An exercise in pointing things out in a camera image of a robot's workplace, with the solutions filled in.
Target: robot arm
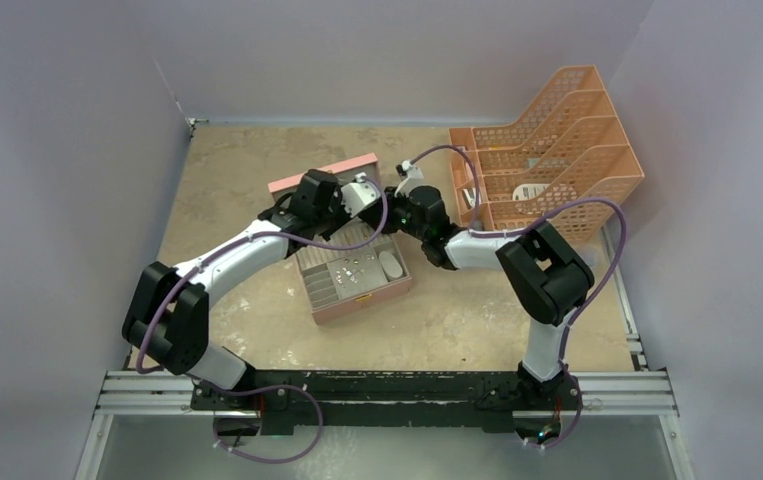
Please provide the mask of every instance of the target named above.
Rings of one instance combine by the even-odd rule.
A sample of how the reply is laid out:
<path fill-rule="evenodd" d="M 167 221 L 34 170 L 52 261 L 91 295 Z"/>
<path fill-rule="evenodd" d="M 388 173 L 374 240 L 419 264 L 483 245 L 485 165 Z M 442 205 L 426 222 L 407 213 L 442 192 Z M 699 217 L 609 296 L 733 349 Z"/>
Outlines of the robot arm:
<path fill-rule="evenodd" d="M 146 353 L 176 375 L 186 373 L 224 389 L 234 388 L 252 367 L 209 340 L 209 310 L 254 273 L 305 245 L 277 236 L 278 233 L 307 240 L 316 235 L 328 239 L 366 206 L 379 200 L 362 177 L 341 186 L 333 174 L 310 170 L 292 193 L 288 206 L 282 207 L 286 199 L 279 200 L 234 238 L 174 268 L 152 263 L 140 277 L 122 336 L 132 345 L 141 346 L 160 303 L 175 284 L 197 268 L 197 273 L 178 292 L 172 311 L 161 316 Z M 261 236 L 264 232 L 274 235 Z M 250 240 L 232 248 L 243 238 Z M 224 255 L 205 262 L 223 250 Z"/>
<path fill-rule="evenodd" d="M 384 233 L 403 231 L 420 240 L 425 256 L 441 268 L 504 271 L 532 318 L 520 371 L 536 382 L 555 378 L 561 371 L 558 352 L 565 320 L 594 285 L 587 264 L 548 222 L 516 238 L 476 236 L 451 222 L 440 191 L 425 185 L 418 167 L 405 161 L 397 171 L 401 183 L 385 189 L 390 214 Z M 380 205 L 367 208 L 360 218 L 377 226 Z M 546 261 L 549 265 L 541 267 Z"/>

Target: light purple wall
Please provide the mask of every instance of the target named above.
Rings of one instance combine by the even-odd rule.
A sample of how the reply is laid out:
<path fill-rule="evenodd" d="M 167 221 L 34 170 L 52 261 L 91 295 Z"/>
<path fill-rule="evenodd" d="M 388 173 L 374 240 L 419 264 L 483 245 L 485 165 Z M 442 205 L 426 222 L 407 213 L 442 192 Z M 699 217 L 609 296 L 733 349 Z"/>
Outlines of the light purple wall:
<path fill-rule="evenodd" d="M 610 82 L 645 168 L 626 286 L 699 478 L 763 478 L 763 2 L 655 0 Z"/>
<path fill-rule="evenodd" d="M 0 478 L 71 478 L 188 135 L 120 1 L 0 0 Z"/>
<path fill-rule="evenodd" d="M 563 65 L 607 80 L 652 0 L 128 0 L 188 116 L 516 118 Z"/>

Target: pink jewelry box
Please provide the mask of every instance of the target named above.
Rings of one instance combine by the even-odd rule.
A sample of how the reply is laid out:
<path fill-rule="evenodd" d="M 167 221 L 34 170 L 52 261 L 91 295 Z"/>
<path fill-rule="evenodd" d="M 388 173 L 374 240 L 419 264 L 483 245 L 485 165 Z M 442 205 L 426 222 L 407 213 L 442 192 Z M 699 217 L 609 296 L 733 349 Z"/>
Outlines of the pink jewelry box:
<path fill-rule="evenodd" d="M 374 153 L 326 165 L 319 170 L 335 174 L 344 183 L 354 180 L 355 175 L 363 172 L 380 185 L 378 157 Z M 294 191 L 302 175 L 270 183 L 269 193 L 278 199 L 285 193 Z M 354 219 L 325 243 L 353 245 L 371 234 L 372 228 Z M 388 254 L 401 266 L 401 276 L 391 277 L 381 267 L 381 257 L 384 256 L 389 261 Z M 413 284 L 401 251 L 391 235 L 381 235 L 366 247 L 345 252 L 305 247 L 296 252 L 293 258 L 304 284 L 311 315 L 317 325 L 404 295 Z"/>

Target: black metal base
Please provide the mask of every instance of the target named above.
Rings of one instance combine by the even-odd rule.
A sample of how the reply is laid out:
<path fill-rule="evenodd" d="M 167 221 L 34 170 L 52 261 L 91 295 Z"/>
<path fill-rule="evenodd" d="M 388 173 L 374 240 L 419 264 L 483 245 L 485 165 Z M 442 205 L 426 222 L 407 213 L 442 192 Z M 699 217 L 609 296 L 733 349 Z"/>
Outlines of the black metal base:
<path fill-rule="evenodd" d="M 515 420 L 513 412 L 576 408 L 572 382 L 563 374 L 547 383 L 521 372 L 376 372 L 251 370 L 237 391 L 270 385 L 305 388 L 320 403 L 326 426 L 475 427 L 487 433 L 536 436 L 551 418 Z M 263 435 L 291 435 L 296 425 L 316 425 L 315 410 L 298 392 L 226 397 L 202 385 L 193 410 L 253 410 L 264 405 Z"/>

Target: beige floor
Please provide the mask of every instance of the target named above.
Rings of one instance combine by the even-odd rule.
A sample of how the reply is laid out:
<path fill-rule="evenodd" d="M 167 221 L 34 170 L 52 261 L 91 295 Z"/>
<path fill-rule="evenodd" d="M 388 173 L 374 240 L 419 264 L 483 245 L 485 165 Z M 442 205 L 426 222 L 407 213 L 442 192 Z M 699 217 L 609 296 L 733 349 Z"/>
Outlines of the beige floor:
<path fill-rule="evenodd" d="M 448 143 L 443 128 L 200 126 L 159 259 L 169 265 L 188 260 L 243 230 L 271 206 L 267 182 L 374 152 L 389 185 L 397 181 L 396 162 L 440 143 Z M 438 152 L 420 166 L 451 199 L 448 155 Z M 406 296 L 318 327 L 287 260 L 223 298 L 211 311 L 211 338 L 258 368 L 516 368 L 525 353 L 529 319 L 504 274 L 437 269 L 424 259 L 418 242 L 404 235 L 397 241 L 414 278 Z M 595 247 L 598 277 L 606 260 L 601 246 Z M 573 330 L 570 367 L 633 370 L 625 337 L 611 284 Z"/>

